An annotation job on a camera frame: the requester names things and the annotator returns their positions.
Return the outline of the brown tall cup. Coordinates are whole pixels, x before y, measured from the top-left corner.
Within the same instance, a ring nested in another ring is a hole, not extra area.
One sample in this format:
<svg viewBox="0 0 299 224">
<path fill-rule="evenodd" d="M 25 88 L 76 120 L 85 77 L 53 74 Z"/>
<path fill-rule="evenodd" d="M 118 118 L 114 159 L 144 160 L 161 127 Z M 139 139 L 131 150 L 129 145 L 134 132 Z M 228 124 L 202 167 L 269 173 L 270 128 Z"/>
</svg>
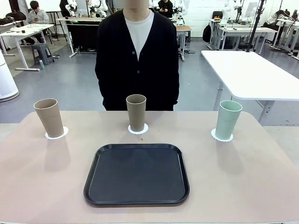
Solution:
<svg viewBox="0 0 299 224">
<path fill-rule="evenodd" d="M 39 100 L 34 104 L 34 109 L 50 138 L 57 138 L 64 134 L 58 101 L 56 99 L 46 98 Z"/>
<path fill-rule="evenodd" d="M 146 97 L 140 94 L 133 94 L 126 98 L 130 128 L 134 132 L 144 129 Z"/>
</svg>

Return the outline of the white scalloped paper coaster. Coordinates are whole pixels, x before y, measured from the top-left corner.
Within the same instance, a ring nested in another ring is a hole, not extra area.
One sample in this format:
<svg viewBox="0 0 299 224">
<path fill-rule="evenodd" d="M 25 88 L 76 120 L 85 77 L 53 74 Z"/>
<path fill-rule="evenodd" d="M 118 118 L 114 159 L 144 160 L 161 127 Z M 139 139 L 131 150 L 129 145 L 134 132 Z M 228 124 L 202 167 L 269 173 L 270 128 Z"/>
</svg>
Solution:
<svg viewBox="0 0 299 224">
<path fill-rule="evenodd" d="M 211 136 L 212 136 L 215 140 L 217 140 L 217 141 L 221 141 L 221 142 L 229 142 L 229 141 L 232 141 L 233 138 L 234 138 L 233 134 L 231 134 L 231 136 L 230 136 L 230 138 L 229 138 L 228 140 L 223 140 L 223 139 L 218 138 L 218 137 L 215 135 L 215 132 L 216 132 L 216 128 L 212 129 L 212 130 L 211 130 Z"/>
<path fill-rule="evenodd" d="M 136 135 L 144 134 L 144 133 L 146 133 L 148 131 L 148 129 L 149 129 L 149 127 L 148 127 L 148 125 L 146 123 L 144 124 L 144 128 L 141 131 L 138 131 L 138 132 L 137 131 L 133 131 L 131 129 L 131 125 L 128 126 L 128 131 L 130 133 L 136 134 Z"/>
<path fill-rule="evenodd" d="M 58 137 L 50 137 L 50 136 L 48 135 L 48 133 L 46 132 L 46 133 L 45 133 L 45 138 L 47 138 L 47 139 L 49 139 L 49 140 L 57 140 L 57 139 L 60 139 L 60 138 L 62 138 L 62 137 L 64 137 L 64 136 L 67 135 L 67 133 L 69 132 L 69 128 L 66 127 L 66 126 L 63 126 L 63 131 L 64 131 L 63 134 L 60 135 L 60 136 L 58 136 Z"/>
</svg>

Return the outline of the mint green tall cup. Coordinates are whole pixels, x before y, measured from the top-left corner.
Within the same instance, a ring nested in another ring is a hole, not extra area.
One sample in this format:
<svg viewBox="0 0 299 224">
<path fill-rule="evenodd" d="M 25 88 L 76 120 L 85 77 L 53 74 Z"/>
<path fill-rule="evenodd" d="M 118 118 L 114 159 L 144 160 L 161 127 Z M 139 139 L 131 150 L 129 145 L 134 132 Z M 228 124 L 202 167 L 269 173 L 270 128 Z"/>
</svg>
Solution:
<svg viewBox="0 0 299 224">
<path fill-rule="evenodd" d="M 220 140 L 231 139 L 234 127 L 242 111 L 242 105 L 232 100 L 220 102 L 215 136 Z"/>
</svg>

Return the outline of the black plastic tray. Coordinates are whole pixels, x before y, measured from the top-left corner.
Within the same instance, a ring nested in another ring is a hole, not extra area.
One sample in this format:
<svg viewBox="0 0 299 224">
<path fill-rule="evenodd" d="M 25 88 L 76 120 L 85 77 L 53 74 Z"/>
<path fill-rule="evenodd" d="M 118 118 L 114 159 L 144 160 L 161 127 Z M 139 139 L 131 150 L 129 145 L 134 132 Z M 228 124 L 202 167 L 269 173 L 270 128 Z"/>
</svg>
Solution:
<svg viewBox="0 0 299 224">
<path fill-rule="evenodd" d="M 182 203 L 190 192 L 182 152 L 172 144 L 108 144 L 95 153 L 84 186 L 95 206 Z"/>
</svg>

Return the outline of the small wooden-top table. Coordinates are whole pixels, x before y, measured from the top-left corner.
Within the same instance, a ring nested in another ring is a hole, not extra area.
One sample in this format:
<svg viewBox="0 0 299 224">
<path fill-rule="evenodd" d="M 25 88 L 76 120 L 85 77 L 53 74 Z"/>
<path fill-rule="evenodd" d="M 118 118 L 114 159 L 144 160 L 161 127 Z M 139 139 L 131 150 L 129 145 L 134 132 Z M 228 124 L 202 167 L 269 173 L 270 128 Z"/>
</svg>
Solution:
<svg viewBox="0 0 299 224">
<path fill-rule="evenodd" d="M 181 60 L 185 60 L 185 52 L 190 53 L 190 42 L 191 42 L 191 28 L 186 25 L 175 25 L 177 30 L 177 44 L 178 54 Z"/>
</svg>

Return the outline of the black backpack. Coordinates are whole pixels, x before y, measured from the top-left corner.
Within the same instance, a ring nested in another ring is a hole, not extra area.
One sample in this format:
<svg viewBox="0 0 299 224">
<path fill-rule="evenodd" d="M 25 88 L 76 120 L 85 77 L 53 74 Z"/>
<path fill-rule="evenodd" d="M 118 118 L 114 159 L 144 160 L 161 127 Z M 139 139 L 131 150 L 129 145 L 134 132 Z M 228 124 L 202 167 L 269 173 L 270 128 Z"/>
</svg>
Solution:
<svg viewBox="0 0 299 224">
<path fill-rule="evenodd" d="M 205 41 L 206 43 L 210 43 L 211 34 L 212 34 L 211 26 L 207 25 L 203 30 L 203 36 L 202 36 L 203 41 Z"/>
</svg>

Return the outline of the standing person in black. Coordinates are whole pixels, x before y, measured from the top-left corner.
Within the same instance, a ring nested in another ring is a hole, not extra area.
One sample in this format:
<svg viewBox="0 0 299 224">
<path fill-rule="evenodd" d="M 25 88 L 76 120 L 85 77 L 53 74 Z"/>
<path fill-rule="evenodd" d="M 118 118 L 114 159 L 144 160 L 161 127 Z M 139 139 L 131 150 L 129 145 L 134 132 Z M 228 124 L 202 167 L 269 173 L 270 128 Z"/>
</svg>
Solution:
<svg viewBox="0 0 299 224">
<path fill-rule="evenodd" d="M 167 18 L 172 18 L 173 3 L 170 0 L 160 0 L 158 2 L 159 13 Z"/>
</svg>

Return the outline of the large white table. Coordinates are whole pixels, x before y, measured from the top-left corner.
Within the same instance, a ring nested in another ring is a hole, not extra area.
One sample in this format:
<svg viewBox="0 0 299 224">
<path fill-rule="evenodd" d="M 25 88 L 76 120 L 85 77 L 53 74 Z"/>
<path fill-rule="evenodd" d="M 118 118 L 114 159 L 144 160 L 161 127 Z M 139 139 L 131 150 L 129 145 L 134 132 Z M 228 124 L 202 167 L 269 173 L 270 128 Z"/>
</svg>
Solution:
<svg viewBox="0 0 299 224">
<path fill-rule="evenodd" d="M 203 50 L 201 54 L 220 80 L 214 111 L 224 88 L 236 99 L 262 101 L 260 124 L 265 124 L 276 101 L 299 102 L 299 79 L 255 52 Z"/>
</svg>

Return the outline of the grey plastic stool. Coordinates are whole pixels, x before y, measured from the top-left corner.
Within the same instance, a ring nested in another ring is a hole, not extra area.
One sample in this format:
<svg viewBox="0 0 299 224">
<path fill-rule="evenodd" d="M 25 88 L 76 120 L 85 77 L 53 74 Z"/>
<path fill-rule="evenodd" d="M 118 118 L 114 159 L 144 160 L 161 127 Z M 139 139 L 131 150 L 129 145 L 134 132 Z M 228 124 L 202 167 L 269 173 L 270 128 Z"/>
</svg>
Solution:
<svg viewBox="0 0 299 224">
<path fill-rule="evenodd" d="M 31 46 L 34 63 L 40 63 L 41 60 L 44 65 L 49 65 L 54 62 L 54 58 L 46 43 L 36 43 Z"/>
</svg>

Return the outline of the long white background desk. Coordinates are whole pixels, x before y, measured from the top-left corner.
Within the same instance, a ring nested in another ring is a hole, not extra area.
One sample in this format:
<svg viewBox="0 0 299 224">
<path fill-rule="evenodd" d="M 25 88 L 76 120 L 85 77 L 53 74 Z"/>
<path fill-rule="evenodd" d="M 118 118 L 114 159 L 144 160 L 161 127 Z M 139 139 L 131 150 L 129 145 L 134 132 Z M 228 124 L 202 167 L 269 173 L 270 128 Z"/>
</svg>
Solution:
<svg viewBox="0 0 299 224">
<path fill-rule="evenodd" d="M 216 49 L 215 50 L 224 50 L 224 45 L 225 45 L 225 41 L 227 37 L 236 37 L 237 41 L 235 44 L 235 47 L 233 48 L 233 50 L 237 50 L 240 40 L 242 37 L 251 37 L 251 35 L 253 34 L 253 28 L 241 28 L 241 27 L 237 27 L 237 28 L 219 28 L 219 39 L 218 42 L 216 44 Z M 270 28 L 257 28 L 255 33 L 254 33 L 254 44 L 253 44 L 253 51 L 256 52 L 257 50 L 257 46 L 259 43 L 259 39 L 262 37 L 263 41 L 262 41 L 262 45 L 258 51 L 258 54 L 261 53 L 263 47 L 264 47 L 264 43 L 265 40 L 267 38 L 269 38 L 271 35 L 274 35 L 275 33 L 277 33 L 277 31 L 270 29 Z"/>
</svg>

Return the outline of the whiteboard on easel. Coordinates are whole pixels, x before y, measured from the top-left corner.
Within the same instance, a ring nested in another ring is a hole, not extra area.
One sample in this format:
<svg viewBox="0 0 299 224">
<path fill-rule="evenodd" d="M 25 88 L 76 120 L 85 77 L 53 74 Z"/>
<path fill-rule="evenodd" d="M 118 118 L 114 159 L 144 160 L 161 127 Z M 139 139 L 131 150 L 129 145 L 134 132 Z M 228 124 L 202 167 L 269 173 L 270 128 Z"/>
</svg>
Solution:
<svg viewBox="0 0 299 224">
<path fill-rule="evenodd" d="M 43 9 L 46 12 L 60 12 L 60 1 L 61 0 L 43 0 Z"/>
</svg>

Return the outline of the white computer monitor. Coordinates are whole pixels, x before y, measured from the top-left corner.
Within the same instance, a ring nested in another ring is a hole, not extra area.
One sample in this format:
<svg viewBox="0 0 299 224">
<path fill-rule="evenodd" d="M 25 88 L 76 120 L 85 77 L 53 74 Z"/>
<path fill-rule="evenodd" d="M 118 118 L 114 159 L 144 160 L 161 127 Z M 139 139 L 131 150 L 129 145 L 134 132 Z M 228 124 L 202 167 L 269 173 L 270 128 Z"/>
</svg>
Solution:
<svg viewBox="0 0 299 224">
<path fill-rule="evenodd" d="M 249 0 L 245 2 L 245 7 L 242 12 L 242 18 L 246 19 L 248 17 L 254 16 L 256 13 L 257 6 L 258 6 L 257 0 Z"/>
</svg>

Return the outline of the white cylindrical air purifier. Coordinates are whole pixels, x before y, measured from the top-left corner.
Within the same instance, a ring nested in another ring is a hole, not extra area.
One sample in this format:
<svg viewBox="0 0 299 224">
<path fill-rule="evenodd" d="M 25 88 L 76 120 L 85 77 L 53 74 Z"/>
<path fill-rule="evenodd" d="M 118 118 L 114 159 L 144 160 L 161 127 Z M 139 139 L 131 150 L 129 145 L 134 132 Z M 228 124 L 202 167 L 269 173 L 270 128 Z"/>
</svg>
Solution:
<svg viewBox="0 0 299 224">
<path fill-rule="evenodd" d="M 0 50 L 0 102 L 9 101 L 19 96 L 19 90 Z"/>
</svg>

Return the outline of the seated person in grey hoodie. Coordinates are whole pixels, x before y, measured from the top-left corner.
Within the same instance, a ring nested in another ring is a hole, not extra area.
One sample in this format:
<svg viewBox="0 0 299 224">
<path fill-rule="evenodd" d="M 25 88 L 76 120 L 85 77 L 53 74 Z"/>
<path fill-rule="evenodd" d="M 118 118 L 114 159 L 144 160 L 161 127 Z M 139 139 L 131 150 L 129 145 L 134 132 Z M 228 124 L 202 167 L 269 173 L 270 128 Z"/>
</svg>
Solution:
<svg viewBox="0 0 299 224">
<path fill-rule="evenodd" d="M 27 16 L 27 22 L 29 24 L 48 24 L 49 23 L 49 16 L 44 10 L 41 10 L 39 7 L 39 3 L 36 0 L 32 0 L 30 2 L 31 10 Z M 37 42 L 44 43 L 42 34 L 38 33 L 34 36 L 37 39 Z M 35 44 L 35 41 L 29 37 L 27 43 L 30 45 Z"/>
</svg>

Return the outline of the white desk with items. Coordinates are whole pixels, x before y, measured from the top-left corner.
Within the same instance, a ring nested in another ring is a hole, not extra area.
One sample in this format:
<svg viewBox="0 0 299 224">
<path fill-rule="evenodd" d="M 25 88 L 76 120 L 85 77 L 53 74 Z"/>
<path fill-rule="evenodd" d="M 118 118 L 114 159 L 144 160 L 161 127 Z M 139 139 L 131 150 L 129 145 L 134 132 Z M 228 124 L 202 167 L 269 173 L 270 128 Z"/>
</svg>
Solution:
<svg viewBox="0 0 299 224">
<path fill-rule="evenodd" d="M 25 57 L 23 55 L 22 49 L 19 45 L 19 41 L 40 33 L 42 35 L 44 42 L 46 42 L 43 31 L 46 29 L 49 29 L 53 26 L 54 26 L 53 24 L 28 24 L 26 26 L 22 26 L 19 28 L 16 28 L 16 27 L 11 28 L 9 31 L 7 31 L 3 34 L 0 34 L 1 37 L 12 37 L 17 46 L 17 49 L 18 49 L 19 55 L 21 57 L 21 60 L 23 62 L 24 68 L 15 68 L 15 70 L 40 71 L 40 69 L 28 67 Z"/>
</svg>

